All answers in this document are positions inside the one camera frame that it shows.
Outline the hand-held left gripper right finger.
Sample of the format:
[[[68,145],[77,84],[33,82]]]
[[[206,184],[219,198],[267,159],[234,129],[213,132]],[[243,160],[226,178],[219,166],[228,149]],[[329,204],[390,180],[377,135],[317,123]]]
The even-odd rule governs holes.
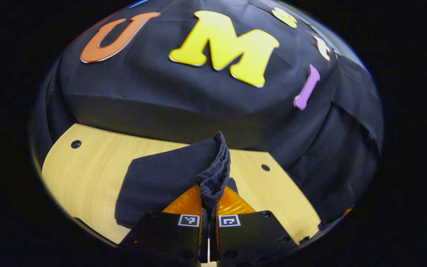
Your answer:
[[[212,217],[210,260],[220,266],[259,266],[297,244],[271,211],[255,211],[230,187]]]

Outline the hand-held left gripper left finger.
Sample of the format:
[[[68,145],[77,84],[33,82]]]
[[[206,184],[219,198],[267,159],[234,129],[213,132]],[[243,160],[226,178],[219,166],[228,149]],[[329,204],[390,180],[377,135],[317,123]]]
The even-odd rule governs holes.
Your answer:
[[[173,266],[208,262],[209,218],[200,186],[182,193],[162,211],[147,211],[119,247]]]

